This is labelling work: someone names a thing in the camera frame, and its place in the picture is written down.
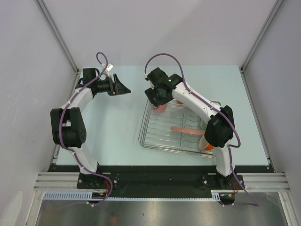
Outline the pink plastic cup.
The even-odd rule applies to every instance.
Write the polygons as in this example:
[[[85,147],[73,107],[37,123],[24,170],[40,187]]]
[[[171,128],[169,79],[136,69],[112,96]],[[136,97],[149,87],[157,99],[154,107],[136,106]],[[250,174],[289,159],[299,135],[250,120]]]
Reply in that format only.
[[[167,108],[167,104],[159,105],[158,107],[155,107],[153,104],[150,106],[154,113],[163,113]]]

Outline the metal wire dish rack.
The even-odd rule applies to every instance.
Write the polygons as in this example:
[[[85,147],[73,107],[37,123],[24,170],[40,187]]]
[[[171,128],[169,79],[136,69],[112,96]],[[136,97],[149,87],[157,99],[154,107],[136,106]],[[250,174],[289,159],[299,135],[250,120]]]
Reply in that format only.
[[[145,148],[214,158],[204,134],[203,120],[187,106],[173,100],[157,113],[147,101],[138,140]]]

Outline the green floral bowl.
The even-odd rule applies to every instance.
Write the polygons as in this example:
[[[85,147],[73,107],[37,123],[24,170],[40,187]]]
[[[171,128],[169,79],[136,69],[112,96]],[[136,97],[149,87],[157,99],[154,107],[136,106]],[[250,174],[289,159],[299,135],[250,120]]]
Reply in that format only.
[[[200,120],[200,129],[206,130],[206,128],[207,128],[207,123],[203,119],[201,119]]]

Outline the pink cream floral plate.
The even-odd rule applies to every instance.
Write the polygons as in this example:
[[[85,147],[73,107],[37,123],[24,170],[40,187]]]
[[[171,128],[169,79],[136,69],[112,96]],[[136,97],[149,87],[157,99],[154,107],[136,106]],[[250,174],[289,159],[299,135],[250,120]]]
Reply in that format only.
[[[205,134],[204,130],[190,129],[190,128],[184,128],[184,127],[176,127],[176,126],[172,126],[170,128],[170,130],[174,131],[174,132],[180,132],[180,133],[198,135],[198,136],[203,136]]]

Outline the orange white bowl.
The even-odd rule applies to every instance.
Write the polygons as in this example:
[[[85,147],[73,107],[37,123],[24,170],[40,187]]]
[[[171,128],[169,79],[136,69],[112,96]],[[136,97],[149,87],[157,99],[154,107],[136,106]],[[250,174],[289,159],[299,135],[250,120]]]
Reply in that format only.
[[[202,151],[202,150],[204,150],[204,151],[211,151],[211,150],[214,149],[214,147],[213,147],[211,144],[209,144],[209,143],[207,142],[207,140],[205,139],[204,136],[202,136],[202,137],[200,138],[198,148],[199,148],[201,151]]]

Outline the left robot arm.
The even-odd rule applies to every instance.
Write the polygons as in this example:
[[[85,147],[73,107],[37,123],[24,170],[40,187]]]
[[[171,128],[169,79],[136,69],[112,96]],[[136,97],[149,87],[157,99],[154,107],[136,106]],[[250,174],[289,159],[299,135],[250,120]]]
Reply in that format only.
[[[107,69],[101,73],[97,68],[84,68],[82,75],[71,98],[61,108],[50,112],[52,136],[55,144],[73,156],[80,173],[89,174],[87,182],[99,188],[104,177],[97,172],[98,162],[85,145],[87,130],[81,111],[98,93],[118,96],[129,94],[131,90],[122,84],[117,74],[110,76]]]

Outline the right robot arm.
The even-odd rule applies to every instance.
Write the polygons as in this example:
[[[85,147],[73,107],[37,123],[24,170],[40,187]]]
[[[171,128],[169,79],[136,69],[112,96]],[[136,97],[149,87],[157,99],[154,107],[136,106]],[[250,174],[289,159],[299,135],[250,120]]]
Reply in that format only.
[[[195,92],[186,83],[184,76],[168,76],[157,67],[145,73],[144,78],[150,82],[150,88],[145,90],[145,94],[154,112],[164,112],[170,101],[177,100],[203,120],[206,127],[201,139],[214,148],[217,184],[222,189],[228,189],[233,185],[235,177],[235,165],[229,151],[230,142],[237,134],[232,109],[227,105],[220,107]]]

